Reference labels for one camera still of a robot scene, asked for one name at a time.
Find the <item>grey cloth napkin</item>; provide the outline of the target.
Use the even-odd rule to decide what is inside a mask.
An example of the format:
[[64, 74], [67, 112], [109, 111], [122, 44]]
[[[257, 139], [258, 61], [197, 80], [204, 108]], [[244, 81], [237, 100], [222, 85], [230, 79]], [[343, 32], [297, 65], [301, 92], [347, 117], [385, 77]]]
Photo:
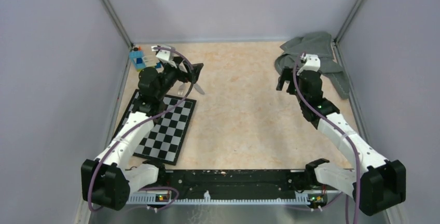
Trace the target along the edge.
[[280, 46], [283, 53], [275, 59], [274, 68], [281, 74], [283, 68], [293, 68], [294, 62], [303, 52], [317, 55], [321, 61], [321, 74], [331, 81], [340, 98], [346, 100], [350, 92], [349, 79], [344, 68], [334, 61], [332, 41], [332, 35], [328, 32], [312, 32], [294, 37]]

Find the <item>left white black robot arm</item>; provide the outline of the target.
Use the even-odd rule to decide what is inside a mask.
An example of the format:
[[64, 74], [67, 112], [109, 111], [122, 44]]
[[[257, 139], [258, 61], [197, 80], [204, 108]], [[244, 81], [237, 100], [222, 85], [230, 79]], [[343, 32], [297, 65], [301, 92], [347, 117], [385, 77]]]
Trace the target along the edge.
[[128, 119], [111, 143], [93, 160], [87, 159], [80, 168], [82, 198], [92, 212], [102, 208], [122, 209], [130, 194], [150, 185], [161, 189], [166, 175], [149, 163], [126, 171], [125, 168], [142, 139], [155, 127], [158, 118], [173, 110], [163, 101], [177, 81], [194, 85], [204, 67], [203, 63], [166, 64], [159, 72], [147, 67], [139, 72], [138, 101]]

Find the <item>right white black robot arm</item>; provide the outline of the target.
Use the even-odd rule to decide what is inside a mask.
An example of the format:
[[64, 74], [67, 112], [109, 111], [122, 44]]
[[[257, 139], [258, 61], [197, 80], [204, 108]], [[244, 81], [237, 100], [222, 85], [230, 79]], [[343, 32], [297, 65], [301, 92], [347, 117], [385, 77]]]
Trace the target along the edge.
[[287, 93], [296, 96], [306, 121], [324, 134], [352, 164], [343, 169], [326, 159], [306, 165], [305, 184], [318, 189], [331, 186], [351, 197], [355, 211], [372, 216], [406, 200], [406, 167], [391, 161], [373, 149], [348, 124], [334, 103], [323, 96], [321, 74], [284, 68], [277, 90], [288, 83]]

